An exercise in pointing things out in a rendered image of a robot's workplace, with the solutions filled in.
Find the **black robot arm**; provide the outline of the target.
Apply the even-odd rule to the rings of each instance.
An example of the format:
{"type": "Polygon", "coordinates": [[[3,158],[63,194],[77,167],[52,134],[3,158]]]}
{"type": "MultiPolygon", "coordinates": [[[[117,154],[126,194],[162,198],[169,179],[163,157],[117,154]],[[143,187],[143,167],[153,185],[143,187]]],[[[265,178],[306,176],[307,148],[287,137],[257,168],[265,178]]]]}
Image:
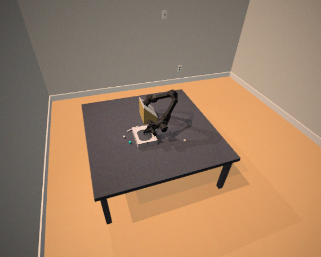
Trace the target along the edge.
{"type": "MultiPolygon", "coordinates": [[[[172,101],[167,109],[166,112],[163,113],[162,117],[160,118],[159,121],[157,121],[158,126],[160,127],[160,129],[162,130],[162,132],[166,132],[167,128],[168,128],[168,122],[171,118],[171,113],[176,105],[176,103],[178,102],[178,93],[175,90],[169,90],[169,92],[167,93],[163,93],[163,94],[159,94],[159,95],[147,95],[146,96],[146,100],[143,101],[144,105],[146,105],[148,107],[148,105],[152,102],[155,103],[157,102],[158,99],[164,99],[164,98],[171,98],[172,101]]],[[[153,128],[156,124],[154,123],[154,121],[148,120],[147,123],[149,125],[151,125],[151,127],[153,128]]]]}

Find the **dark grey round disc with small centre hole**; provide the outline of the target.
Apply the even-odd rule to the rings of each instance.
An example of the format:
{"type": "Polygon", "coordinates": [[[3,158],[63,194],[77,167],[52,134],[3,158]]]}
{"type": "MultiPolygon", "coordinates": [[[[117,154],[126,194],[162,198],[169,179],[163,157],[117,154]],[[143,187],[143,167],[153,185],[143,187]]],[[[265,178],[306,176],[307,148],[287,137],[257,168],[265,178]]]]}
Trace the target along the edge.
{"type": "Polygon", "coordinates": [[[147,141],[147,140],[152,138],[152,134],[151,133],[145,133],[145,135],[144,135],[143,130],[138,131],[137,135],[138,135],[138,137],[139,137],[139,139],[141,141],[147,141]]]}

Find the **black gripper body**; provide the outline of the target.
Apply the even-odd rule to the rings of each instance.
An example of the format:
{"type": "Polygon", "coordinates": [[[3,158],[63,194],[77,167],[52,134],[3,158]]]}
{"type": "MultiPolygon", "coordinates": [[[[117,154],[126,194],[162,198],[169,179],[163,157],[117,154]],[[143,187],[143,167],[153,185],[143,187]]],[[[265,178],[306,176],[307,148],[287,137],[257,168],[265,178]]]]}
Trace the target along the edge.
{"type": "Polygon", "coordinates": [[[149,124],[148,124],[148,126],[149,126],[151,132],[153,133],[153,135],[156,136],[157,134],[156,134],[156,132],[155,132],[155,129],[159,128],[159,126],[158,126],[157,122],[154,122],[154,123],[155,123],[156,125],[155,125],[153,128],[152,128],[151,125],[149,125],[149,124]]]}

